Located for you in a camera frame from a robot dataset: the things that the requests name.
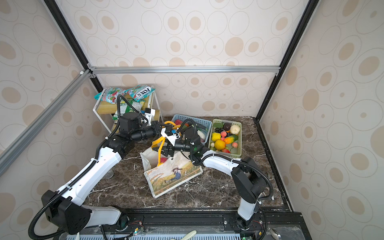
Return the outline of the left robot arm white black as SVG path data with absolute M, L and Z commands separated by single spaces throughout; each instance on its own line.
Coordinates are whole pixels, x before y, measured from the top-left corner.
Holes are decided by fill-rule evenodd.
M 150 122 L 137 113 L 127 113 L 96 150 L 95 157 L 68 183 L 57 191 L 47 191 L 42 196 L 43 207 L 32 219 L 28 234 L 32 240 L 46 240 L 63 233 L 77 234 L 89 227 L 110 225 L 117 230 L 128 226 L 129 218 L 119 207 L 90 207 L 84 202 L 98 182 L 135 147 L 136 142 L 161 135 L 163 125 Z M 35 232 L 38 220 L 45 215 L 58 226 L 58 231 L 40 236 Z

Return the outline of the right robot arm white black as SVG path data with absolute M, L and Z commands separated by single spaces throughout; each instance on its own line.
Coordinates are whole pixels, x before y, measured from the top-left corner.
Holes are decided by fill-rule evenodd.
M 236 223 L 241 230 L 247 230 L 261 202 L 274 199 L 274 188 L 266 174 L 250 157 L 234 159 L 205 147 L 198 141 L 195 127 L 179 130 L 172 124 L 161 126 L 161 136 L 166 139 L 167 146 L 156 147 L 158 153 L 167 157 L 176 152 L 189 153 L 187 158 L 194 166 L 215 169 L 232 177 L 241 197 Z

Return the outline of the white grocery bag yellow handles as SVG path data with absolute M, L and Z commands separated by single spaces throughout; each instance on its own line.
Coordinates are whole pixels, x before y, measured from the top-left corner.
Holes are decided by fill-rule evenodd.
M 197 129 L 197 124 L 192 119 L 185 120 L 181 125 L 167 121 L 162 124 L 162 128 L 171 125 L 178 132 L 189 126 L 195 126 Z M 203 173 L 200 166 L 193 165 L 188 159 L 189 153 L 177 152 L 173 157 L 163 156 L 160 153 L 163 144 L 166 145 L 165 138 L 160 135 L 155 137 L 150 148 L 140 153 L 145 170 L 144 176 L 155 199 Z M 168 160 L 160 164 L 161 158 L 168 158 Z

